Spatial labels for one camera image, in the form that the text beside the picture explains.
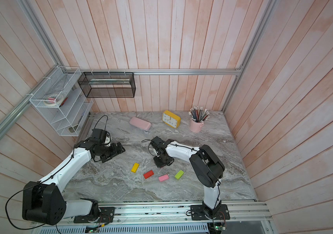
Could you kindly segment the pink block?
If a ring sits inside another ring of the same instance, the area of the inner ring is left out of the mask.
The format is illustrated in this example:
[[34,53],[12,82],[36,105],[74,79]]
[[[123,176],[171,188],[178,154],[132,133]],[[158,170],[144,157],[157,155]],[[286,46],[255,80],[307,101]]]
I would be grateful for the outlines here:
[[162,175],[158,179],[159,179],[160,182],[166,181],[166,180],[169,179],[169,175],[168,174]]

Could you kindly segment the red block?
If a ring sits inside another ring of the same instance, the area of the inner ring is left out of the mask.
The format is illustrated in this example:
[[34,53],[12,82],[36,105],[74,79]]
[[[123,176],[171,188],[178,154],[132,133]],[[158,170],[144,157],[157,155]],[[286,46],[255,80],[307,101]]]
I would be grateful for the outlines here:
[[143,176],[144,176],[145,179],[148,179],[148,178],[150,178],[153,175],[154,175],[154,171],[153,170],[150,170],[150,171],[148,171],[148,172],[146,172],[146,173],[143,174]]

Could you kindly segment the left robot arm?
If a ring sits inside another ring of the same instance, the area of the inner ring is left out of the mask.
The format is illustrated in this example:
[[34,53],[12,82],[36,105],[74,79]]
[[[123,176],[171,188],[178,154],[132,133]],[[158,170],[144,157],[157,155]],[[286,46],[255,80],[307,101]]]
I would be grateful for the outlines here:
[[91,137],[74,146],[71,154],[48,175],[37,182],[29,182],[23,190],[22,217],[24,220],[55,225],[60,220],[80,216],[97,222],[101,210],[98,201],[80,199],[65,201],[62,192],[75,174],[89,161],[105,163],[123,153],[121,143],[112,143],[110,134],[94,129]]

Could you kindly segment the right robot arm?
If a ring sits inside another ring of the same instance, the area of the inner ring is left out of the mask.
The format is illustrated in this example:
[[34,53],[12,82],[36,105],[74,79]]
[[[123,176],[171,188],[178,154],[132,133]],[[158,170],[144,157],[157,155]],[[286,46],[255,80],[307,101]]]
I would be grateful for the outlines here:
[[214,219],[222,205],[220,185],[225,166],[213,150],[208,145],[187,146],[173,139],[164,141],[157,136],[150,140],[149,149],[153,149],[153,159],[158,168],[172,165],[175,158],[191,164],[204,186],[202,205],[199,205],[194,213]]

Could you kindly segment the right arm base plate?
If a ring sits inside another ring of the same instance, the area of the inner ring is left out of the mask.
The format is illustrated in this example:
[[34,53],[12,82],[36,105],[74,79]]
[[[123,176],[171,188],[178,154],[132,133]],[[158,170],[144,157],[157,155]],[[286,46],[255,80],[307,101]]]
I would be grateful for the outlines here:
[[221,203],[213,210],[204,204],[192,205],[190,211],[192,220],[230,220],[227,205]]

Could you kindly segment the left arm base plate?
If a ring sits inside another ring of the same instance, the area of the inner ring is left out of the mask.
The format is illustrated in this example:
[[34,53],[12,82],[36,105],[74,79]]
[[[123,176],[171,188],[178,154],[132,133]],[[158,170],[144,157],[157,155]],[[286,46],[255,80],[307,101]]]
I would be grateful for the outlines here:
[[74,223],[104,223],[113,222],[115,207],[94,208],[88,215],[79,215],[74,218]]

